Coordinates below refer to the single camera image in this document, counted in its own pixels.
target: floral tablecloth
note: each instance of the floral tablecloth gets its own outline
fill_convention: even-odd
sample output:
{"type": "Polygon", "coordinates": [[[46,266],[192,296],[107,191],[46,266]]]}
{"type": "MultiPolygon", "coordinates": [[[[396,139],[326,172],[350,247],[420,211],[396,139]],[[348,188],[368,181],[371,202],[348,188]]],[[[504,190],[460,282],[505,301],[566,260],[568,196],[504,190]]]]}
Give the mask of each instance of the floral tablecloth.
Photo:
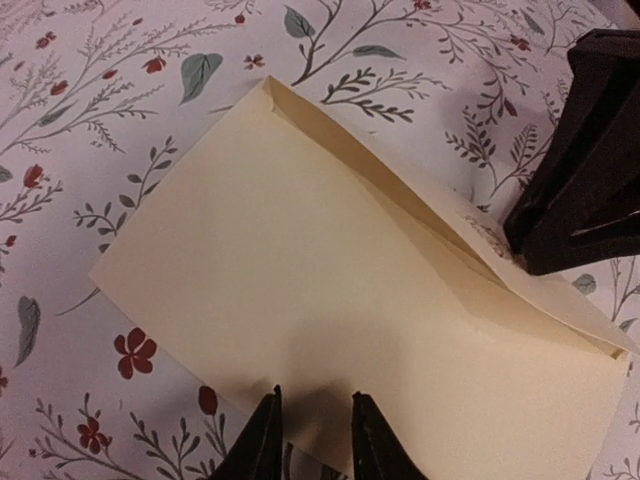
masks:
{"type": "MultiPolygon", "coordinates": [[[[0,478],[195,480],[226,455],[246,412],[87,272],[259,79],[503,219],[557,125],[566,51],[593,27],[612,25],[586,0],[2,0],[0,478]]],[[[635,258],[567,277],[640,337],[635,258]]],[[[592,479],[640,479],[639,387],[631,369],[592,479]]],[[[339,475],[287,445],[284,477],[339,475]]]]}

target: floral pattern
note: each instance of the floral pattern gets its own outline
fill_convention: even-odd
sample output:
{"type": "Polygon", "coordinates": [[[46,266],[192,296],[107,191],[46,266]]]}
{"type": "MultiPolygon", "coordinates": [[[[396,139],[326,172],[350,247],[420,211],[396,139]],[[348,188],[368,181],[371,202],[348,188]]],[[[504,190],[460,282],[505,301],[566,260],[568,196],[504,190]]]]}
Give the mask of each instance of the floral pattern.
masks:
{"type": "MultiPolygon", "coordinates": [[[[153,14],[147,3],[0,2],[0,325],[13,345],[0,352],[0,408],[15,409],[0,425],[0,478],[205,480],[226,456],[246,415],[87,272],[259,78],[500,220],[551,142],[567,49],[612,26],[587,0],[157,0],[153,14]]],[[[638,339],[637,268],[613,259],[566,276],[638,339]]],[[[640,480],[637,368],[628,376],[591,480],[640,480]]],[[[291,444],[283,470],[344,478],[291,444]]]]}

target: tablecloth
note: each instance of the tablecloth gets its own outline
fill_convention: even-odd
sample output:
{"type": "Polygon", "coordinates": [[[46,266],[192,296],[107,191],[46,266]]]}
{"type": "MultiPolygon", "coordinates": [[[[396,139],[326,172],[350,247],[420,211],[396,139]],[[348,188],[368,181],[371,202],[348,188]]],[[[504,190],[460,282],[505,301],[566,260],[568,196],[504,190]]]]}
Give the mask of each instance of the tablecloth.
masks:
{"type": "MultiPolygon", "coordinates": [[[[566,51],[595,27],[614,26],[586,0],[0,2],[0,478],[204,479],[233,445],[248,412],[87,272],[266,74],[502,220],[558,123],[566,51]]],[[[566,276],[638,339],[636,270],[566,276]]],[[[628,376],[592,479],[640,479],[628,376]]],[[[283,475],[340,478],[289,444],[283,475]]]]}

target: beige envelope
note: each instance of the beige envelope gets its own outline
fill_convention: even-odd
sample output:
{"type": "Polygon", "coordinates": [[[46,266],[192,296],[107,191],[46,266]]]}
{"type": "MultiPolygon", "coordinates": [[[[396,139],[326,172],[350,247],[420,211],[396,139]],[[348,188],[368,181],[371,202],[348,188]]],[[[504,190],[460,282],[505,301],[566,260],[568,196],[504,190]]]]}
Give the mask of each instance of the beige envelope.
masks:
{"type": "Polygon", "coordinates": [[[637,347],[559,276],[524,273],[489,218],[405,170],[409,188],[358,135],[368,148],[265,80],[91,277],[247,412],[281,384],[286,434],[345,473],[362,390],[431,480],[584,479],[637,347]]]}

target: red flower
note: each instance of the red flower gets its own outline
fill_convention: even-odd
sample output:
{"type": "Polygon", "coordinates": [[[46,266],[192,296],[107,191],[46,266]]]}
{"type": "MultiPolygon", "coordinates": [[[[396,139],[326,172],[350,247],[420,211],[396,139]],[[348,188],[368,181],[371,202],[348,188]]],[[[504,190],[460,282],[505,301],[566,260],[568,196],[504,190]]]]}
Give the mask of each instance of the red flower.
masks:
{"type": "Polygon", "coordinates": [[[414,0],[413,8],[416,10],[429,10],[431,8],[431,2],[429,0],[414,0]]]}
{"type": "Polygon", "coordinates": [[[156,58],[152,58],[147,63],[145,63],[142,68],[147,69],[147,73],[156,73],[161,71],[164,66],[167,64],[166,60],[164,60],[160,55],[156,58]]]}
{"type": "Polygon", "coordinates": [[[218,411],[218,396],[211,387],[203,385],[198,390],[198,405],[205,415],[215,415],[218,411]]]}
{"type": "Polygon", "coordinates": [[[39,48],[45,48],[47,45],[49,45],[49,39],[42,37],[36,42],[36,50],[39,48]]]}
{"type": "Polygon", "coordinates": [[[111,437],[106,437],[100,433],[100,424],[98,421],[89,417],[86,425],[78,425],[78,433],[80,434],[80,445],[83,448],[89,448],[94,455],[100,453],[100,447],[108,447],[111,443],[111,437]]]}
{"type": "Polygon", "coordinates": [[[513,103],[511,103],[507,98],[504,99],[504,108],[507,110],[507,112],[509,112],[509,115],[511,115],[512,117],[518,116],[518,111],[516,110],[516,107],[514,107],[513,103]]]}
{"type": "Polygon", "coordinates": [[[9,379],[2,376],[2,367],[0,367],[0,397],[2,396],[2,390],[7,388],[7,385],[9,385],[9,379]]]}
{"type": "Polygon", "coordinates": [[[60,95],[62,92],[64,92],[67,87],[69,86],[69,83],[66,80],[63,80],[59,83],[54,83],[53,87],[51,87],[51,95],[60,95]]]}
{"type": "Polygon", "coordinates": [[[124,355],[118,362],[118,371],[122,378],[131,379],[134,369],[140,373],[151,373],[153,364],[149,360],[156,354],[158,346],[150,338],[147,339],[142,330],[137,327],[131,330],[126,344],[124,335],[118,335],[113,344],[116,351],[124,355]]]}
{"type": "Polygon", "coordinates": [[[244,67],[245,70],[252,70],[253,67],[264,67],[264,57],[260,54],[255,55],[251,58],[251,55],[247,55],[244,58],[244,63],[247,65],[244,67]]]}
{"type": "Polygon", "coordinates": [[[37,163],[27,168],[24,178],[22,179],[22,184],[27,188],[36,188],[40,185],[43,171],[42,167],[37,163]]]}
{"type": "Polygon", "coordinates": [[[518,47],[523,52],[525,52],[525,51],[530,52],[531,51],[531,46],[529,45],[529,41],[524,39],[524,38],[520,38],[520,37],[516,37],[515,35],[511,35],[510,41],[511,41],[511,43],[513,43],[516,47],[518,47]]]}
{"type": "Polygon", "coordinates": [[[109,80],[111,77],[113,77],[116,73],[118,73],[118,70],[109,70],[108,72],[105,72],[102,75],[102,78],[104,80],[109,80]]]}

